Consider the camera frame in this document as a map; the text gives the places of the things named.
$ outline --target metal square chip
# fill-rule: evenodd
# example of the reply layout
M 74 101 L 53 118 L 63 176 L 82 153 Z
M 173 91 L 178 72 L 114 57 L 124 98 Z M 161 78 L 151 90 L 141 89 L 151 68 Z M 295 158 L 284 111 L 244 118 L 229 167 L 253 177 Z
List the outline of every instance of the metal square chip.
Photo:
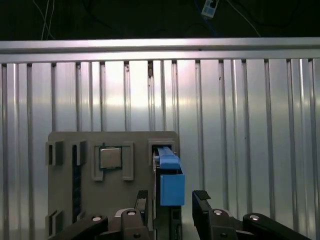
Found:
M 100 168 L 115 169 L 122 167 L 121 148 L 108 147 L 100 149 Z

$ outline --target blue plastic block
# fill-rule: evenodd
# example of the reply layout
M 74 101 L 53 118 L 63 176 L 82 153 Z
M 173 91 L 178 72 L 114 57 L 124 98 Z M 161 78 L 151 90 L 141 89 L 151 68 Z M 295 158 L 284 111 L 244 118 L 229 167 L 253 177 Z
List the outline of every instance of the blue plastic block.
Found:
M 185 175 L 160 175 L 160 205 L 183 206 L 185 204 Z
M 160 169 L 168 170 L 179 170 L 180 169 L 180 159 L 177 157 L 169 147 L 159 147 L 159 162 Z

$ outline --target screw head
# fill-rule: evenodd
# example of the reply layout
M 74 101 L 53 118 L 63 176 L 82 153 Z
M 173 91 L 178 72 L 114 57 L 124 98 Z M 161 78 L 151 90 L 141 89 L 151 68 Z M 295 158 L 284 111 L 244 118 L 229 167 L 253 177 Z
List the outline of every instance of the screw head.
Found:
M 253 221 L 258 221 L 258 220 L 259 220 L 259 217 L 256 216 L 256 215 L 251 215 L 251 216 L 250 216 L 250 219 L 252 219 Z
M 135 211 L 128 211 L 127 214 L 128 214 L 129 216 L 133 216 L 133 215 L 136 215 L 136 212 L 135 212 Z
M 99 222 L 101 219 L 102 219 L 102 218 L 101 218 L 100 216 L 94 216 L 94 217 L 92 218 L 92 221 L 94 221 L 94 222 Z
M 222 211 L 220 211 L 220 210 L 214 210 L 214 212 L 213 212 L 215 215 L 221 215 L 222 214 Z

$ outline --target rectangular slot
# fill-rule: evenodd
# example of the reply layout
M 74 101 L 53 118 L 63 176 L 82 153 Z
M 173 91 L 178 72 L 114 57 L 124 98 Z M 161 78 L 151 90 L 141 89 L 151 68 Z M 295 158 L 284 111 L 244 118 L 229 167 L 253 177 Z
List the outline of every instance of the rectangular slot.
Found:
M 50 144 L 49 146 L 49 153 L 48 153 L 48 160 L 49 160 L 49 165 L 52 165 L 53 164 L 53 158 L 54 158 L 54 151 L 53 151 L 53 146 Z
M 78 146 L 72 145 L 72 222 L 81 213 L 81 167 L 78 165 Z

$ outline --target white wire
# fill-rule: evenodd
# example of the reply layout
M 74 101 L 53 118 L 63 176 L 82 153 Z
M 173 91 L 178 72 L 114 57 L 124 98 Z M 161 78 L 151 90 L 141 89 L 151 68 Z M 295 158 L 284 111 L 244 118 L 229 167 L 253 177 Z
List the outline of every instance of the white wire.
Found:
M 48 9 L 49 9 L 49 2 L 50 2 L 50 0 L 47 0 L 47 1 L 46 1 L 46 9 L 45 9 L 45 15 L 44 15 L 44 22 L 45 22 L 45 23 L 47 22 L 47 15 L 48 15 Z M 42 34 L 41 34 L 41 40 L 43 40 L 43 39 L 44 39 L 45 27 L 46 27 L 46 25 L 45 25 L 45 24 L 43 24 Z
M 238 14 L 240 14 L 248 22 L 248 24 L 250 24 L 250 26 L 255 30 L 256 34 L 261 38 L 261 35 L 258 32 L 258 30 L 255 28 L 255 26 L 253 26 L 253 24 L 230 2 L 230 0 L 226 0 L 226 1 Z
M 49 33 L 50 37 L 52 37 L 53 39 L 55 39 L 55 37 L 52 36 L 52 34 L 51 34 L 50 30 L 49 30 L 49 27 L 48 27 L 48 25 L 47 25 L 47 23 L 46 23 L 45 16 L 44 16 L 44 14 L 42 13 L 40 7 L 39 7 L 38 4 L 35 2 L 35 0 L 32 0 L 32 2 L 33 2 L 34 5 L 36 6 L 36 8 L 39 10 L 39 12 L 40 12 L 40 14 L 41 14 L 41 16 L 42 16 L 42 19 L 44 20 L 45 28 L 48 30 L 48 33 Z
M 52 12 L 51 12 L 51 17 L 50 17 L 50 22 L 49 22 L 49 32 L 51 30 L 51 21 L 52 21 L 52 16 L 54 15 L 54 12 L 55 12 L 55 0 L 53 0 L 53 4 L 52 4 Z

